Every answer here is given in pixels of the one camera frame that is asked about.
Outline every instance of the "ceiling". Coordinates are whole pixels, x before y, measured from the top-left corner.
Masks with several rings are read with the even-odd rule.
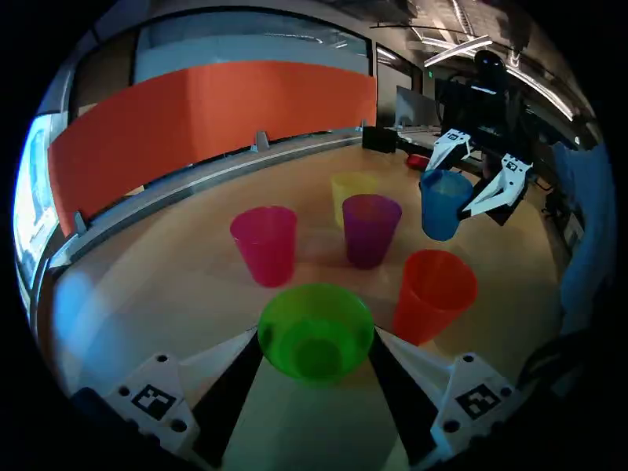
[[[372,26],[405,26],[408,41],[418,41],[408,25],[416,26],[425,37],[455,43],[488,35],[494,42],[490,49],[504,61],[509,54],[520,53],[521,71],[584,115],[593,114],[567,61],[534,20],[512,0],[319,1],[371,22]],[[428,46],[423,49],[428,54],[425,58],[442,52]]]

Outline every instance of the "green cup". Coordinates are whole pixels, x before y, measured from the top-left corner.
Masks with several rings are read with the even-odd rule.
[[[373,341],[367,306],[335,285],[286,290],[264,308],[257,327],[261,350],[279,371],[305,382],[336,382],[360,365]]]

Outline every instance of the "purple cup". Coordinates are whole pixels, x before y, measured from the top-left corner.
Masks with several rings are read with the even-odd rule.
[[[356,268],[380,265],[388,251],[401,206],[381,195],[355,195],[342,203],[347,258]]]

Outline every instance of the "table surface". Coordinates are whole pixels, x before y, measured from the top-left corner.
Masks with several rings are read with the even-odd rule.
[[[297,268],[288,286],[346,287],[386,330],[407,257],[429,248],[458,255],[476,274],[477,300],[422,348],[448,360],[474,351],[514,381],[528,355],[560,326],[560,267],[534,201],[539,196],[531,188],[504,227],[480,215],[463,221],[453,239],[436,242],[421,230],[418,173],[403,164],[405,156],[359,145],[321,152],[219,184],[114,235],[55,287],[48,334],[60,383],[70,393],[90,386],[106,394],[155,352],[184,359],[254,326],[285,287],[268,289],[251,279],[228,228],[240,212],[273,204],[298,214]],[[334,223],[330,176],[350,170],[375,175],[380,193],[403,208],[384,263],[370,271],[349,265]],[[309,460],[310,469],[319,469],[325,449],[337,464],[352,457],[346,466],[355,467],[361,454],[361,467],[380,469],[393,448],[400,444],[368,362],[338,387],[312,390],[262,360],[225,465],[277,469]]]

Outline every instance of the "orange partition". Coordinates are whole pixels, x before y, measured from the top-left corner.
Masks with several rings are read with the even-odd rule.
[[[50,185],[67,236],[126,193],[254,143],[375,122],[373,77],[274,60],[213,64],[142,82],[76,119],[49,147]]]

